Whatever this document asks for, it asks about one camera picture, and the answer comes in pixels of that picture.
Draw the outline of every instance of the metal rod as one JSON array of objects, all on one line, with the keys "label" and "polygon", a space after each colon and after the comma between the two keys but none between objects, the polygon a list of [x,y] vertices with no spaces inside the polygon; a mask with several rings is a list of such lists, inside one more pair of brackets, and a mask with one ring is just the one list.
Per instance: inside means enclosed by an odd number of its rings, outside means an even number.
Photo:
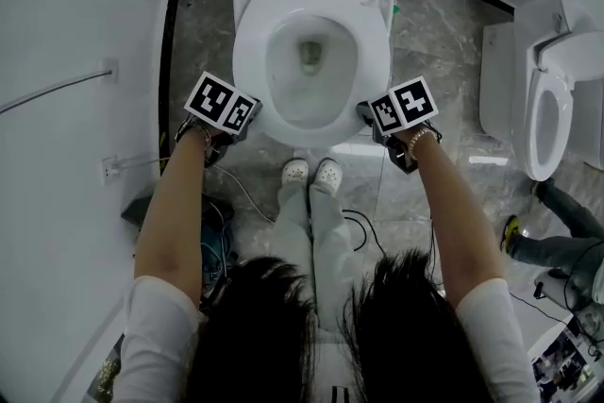
[{"label": "metal rod", "polygon": [[18,97],[17,99],[6,103],[6,105],[0,106],[0,114],[4,114],[11,109],[17,108],[25,103],[29,103],[29,101],[33,101],[39,97],[45,96],[50,92],[62,90],[63,88],[67,88],[69,86],[74,86],[75,84],[79,84],[84,81],[90,81],[91,79],[96,79],[97,77],[109,76],[113,73],[111,69],[107,71],[101,71],[99,73],[92,73],[91,75],[76,77],[74,79],[68,79],[66,81],[58,82],[57,84],[53,84],[52,86],[48,86],[47,88],[43,88],[39,91],[32,92],[31,94],[26,94],[25,96]]}]

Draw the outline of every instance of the forearm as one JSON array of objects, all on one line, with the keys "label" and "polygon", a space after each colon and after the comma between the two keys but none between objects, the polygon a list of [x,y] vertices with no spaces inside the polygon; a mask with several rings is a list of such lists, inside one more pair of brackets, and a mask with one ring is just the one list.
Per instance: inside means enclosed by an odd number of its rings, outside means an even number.
[{"label": "forearm", "polygon": [[446,295],[453,306],[481,282],[503,277],[493,228],[476,197],[433,137],[414,147],[441,255]]},{"label": "forearm", "polygon": [[205,136],[190,129],[170,158],[144,218],[134,277],[154,276],[199,303]]}]

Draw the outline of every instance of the leg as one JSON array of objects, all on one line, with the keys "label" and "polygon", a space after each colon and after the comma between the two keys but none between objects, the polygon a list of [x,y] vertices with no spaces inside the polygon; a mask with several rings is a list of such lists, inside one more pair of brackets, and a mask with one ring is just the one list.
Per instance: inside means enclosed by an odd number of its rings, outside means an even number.
[{"label": "leg", "polygon": [[573,237],[604,239],[604,227],[594,215],[568,193],[556,188],[553,181],[538,183],[535,195],[564,222]]},{"label": "leg", "polygon": [[[284,168],[284,177],[289,165],[290,163]],[[286,262],[296,265],[300,275],[307,277],[303,294],[306,298],[314,300],[306,176],[304,180],[290,180],[283,183],[279,190],[279,215],[273,227],[270,251],[271,256],[282,258]]]},{"label": "leg", "polygon": [[573,271],[573,276],[580,275],[583,283],[591,285],[604,260],[604,244],[594,246],[599,242],[601,240],[596,238],[570,237],[549,237],[539,241],[514,233],[507,250],[515,260],[542,267],[559,267],[568,275]]},{"label": "leg", "polygon": [[335,185],[320,181],[325,167],[325,162],[321,163],[317,179],[310,186],[310,211],[319,327],[336,333],[350,290],[362,278],[364,256],[353,249],[348,224],[335,197],[342,169],[335,161],[328,163],[339,171],[339,179]]}]

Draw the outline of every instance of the tile floor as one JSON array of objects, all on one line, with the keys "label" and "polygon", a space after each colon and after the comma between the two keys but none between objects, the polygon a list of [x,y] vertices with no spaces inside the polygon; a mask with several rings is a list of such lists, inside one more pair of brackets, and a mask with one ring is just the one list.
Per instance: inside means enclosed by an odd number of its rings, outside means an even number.
[{"label": "tile floor", "polygon": [[[562,223],[533,200],[530,180],[514,169],[510,146],[485,135],[478,120],[478,88],[482,28],[511,17],[479,0],[398,0],[400,11],[392,29],[393,84],[423,75],[441,114],[436,126],[444,134],[444,147],[478,195],[497,233],[510,213],[521,215],[533,236],[567,233]],[[232,82],[231,54],[235,40],[232,0],[179,0],[170,82],[171,132],[184,116],[182,106],[204,70]],[[384,149],[361,133],[330,149],[295,148],[275,142],[254,130],[230,149],[221,165],[238,176],[269,216],[277,215],[277,190],[283,164],[304,157],[315,168],[330,156],[344,168],[339,197],[344,208],[370,217],[379,241],[389,252],[405,247],[429,247],[429,210],[417,174],[406,176],[384,156]],[[567,156],[555,174],[557,185],[604,218],[600,196],[604,176]],[[266,254],[269,225],[251,208],[233,181],[209,169],[206,190],[230,200],[239,253]],[[361,231],[351,227],[353,237]],[[370,241],[366,270],[378,259]],[[519,262],[508,264],[511,289],[529,297],[539,271]],[[435,278],[439,279],[437,267]]]}]

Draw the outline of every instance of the white sleeve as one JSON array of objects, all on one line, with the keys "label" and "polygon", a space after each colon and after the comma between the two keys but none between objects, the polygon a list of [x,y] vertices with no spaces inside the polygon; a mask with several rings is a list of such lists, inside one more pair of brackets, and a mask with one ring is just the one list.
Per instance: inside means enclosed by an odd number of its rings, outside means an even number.
[{"label": "white sleeve", "polygon": [[483,282],[461,301],[456,312],[495,400],[539,402],[508,283],[501,278]]},{"label": "white sleeve", "polygon": [[187,295],[156,277],[134,280],[125,306],[122,369],[113,401],[176,401],[195,350],[197,309]]}]

